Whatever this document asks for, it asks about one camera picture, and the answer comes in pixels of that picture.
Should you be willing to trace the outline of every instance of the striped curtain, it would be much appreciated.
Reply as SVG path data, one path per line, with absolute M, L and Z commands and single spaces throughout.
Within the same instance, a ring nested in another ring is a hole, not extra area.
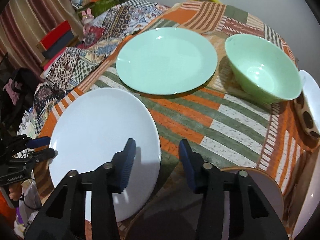
M 0 15 L 1 57 L 8 52 L 15 68 L 26 67 L 39 76 L 44 57 L 36 45 L 66 20 L 74 34 L 81 37 L 82 24 L 70 0 L 10 0 Z

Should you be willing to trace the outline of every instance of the black clamp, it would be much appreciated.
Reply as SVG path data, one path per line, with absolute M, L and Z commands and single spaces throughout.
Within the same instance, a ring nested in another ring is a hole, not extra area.
M 25 158 L 15 158 L 14 156 L 27 148 L 35 149 L 47 146 L 49 143 L 50 137 L 31 139 L 26 135 L 0 141 L 0 191 L 7 200 L 9 207 L 16 208 L 19 206 L 19 201 L 13 201 L 9 198 L 9 185 L 30 179 L 35 165 L 54 158 L 55 151 L 52 148 L 47 148 L 30 152 Z
M 179 158 L 190 189 L 204 194 L 196 239 L 221 240 L 224 191 L 230 195 L 229 240 L 289 239 L 271 204 L 246 171 L 220 171 L 193 152 L 186 139 L 180 141 Z
M 39 211 L 25 240 L 85 239 L 86 191 L 92 191 L 92 239 L 120 240 L 112 194 L 127 187 L 135 154 L 135 141 L 129 139 L 122 152 L 95 171 L 69 171 Z

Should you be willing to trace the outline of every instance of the white wall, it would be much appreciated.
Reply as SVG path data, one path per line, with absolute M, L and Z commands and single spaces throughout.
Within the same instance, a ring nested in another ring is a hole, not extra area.
M 148 0 L 172 6 L 186 0 Z M 299 69 L 308 71 L 320 84 L 320 26 L 304 0 L 220 0 L 259 17 L 289 44 L 299 59 Z

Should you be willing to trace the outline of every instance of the striped tablecloth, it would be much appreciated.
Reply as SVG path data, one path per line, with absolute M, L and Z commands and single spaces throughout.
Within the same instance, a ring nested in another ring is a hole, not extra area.
M 162 166 L 155 193 L 179 163 L 178 144 L 187 138 L 192 149 L 219 168 L 245 166 L 263 170 L 286 193 L 292 171 L 301 155 L 313 150 L 317 141 L 300 127 L 293 102 L 259 106 L 236 83 L 228 65 L 224 42 L 230 35 L 250 33 L 270 40 L 293 61 L 285 41 L 257 17 L 233 6 L 188 1 L 168 10 L 143 31 L 160 27 L 187 28 L 206 37 L 218 54 L 214 76 L 201 87 L 179 95 L 154 96 L 132 91 L 119 79 L 116 55 L 132 38 L 127 37 L 117 50 L 49 114 L 40 136 L 51 136 L 63 111 L 83 93 L 102 87 L 132 92 L 148 108 L 160 136 Z M 43 201 L 53 190 L 47 163 L 35 169 Z M 122 236 L 130 220 L 119 223 Z

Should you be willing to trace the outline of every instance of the cable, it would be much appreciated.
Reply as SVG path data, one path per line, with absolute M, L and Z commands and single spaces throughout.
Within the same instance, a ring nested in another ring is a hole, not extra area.
M 30 207 L 29 205 L 26 204 L 26 202 L 25 202 L 24 199 L 25 199 L 25 197 L 24 197 L 24 194 L 22 193 L 21 198 L 20 198 L 19 200 L 23 201 L 24 205 L 25 205 L 27 208 L 29 208 L 30 210 L 39 211 L 39 210 L 42 208 L 42 207 L 32 208 L 32 207 Z
M 23 237 L 26 236 L 26 233 L 27 233 L 27 231 L 28 231 L 28 229 L 29 229 L 30 226 L 31 226 L 31 223 L 30 223 L 30 221 L 28 221 L 28 223 L 27 223 L 27 225 L 26 225 L 26 228 L 25 228 L 24 231 L 23 231 Z

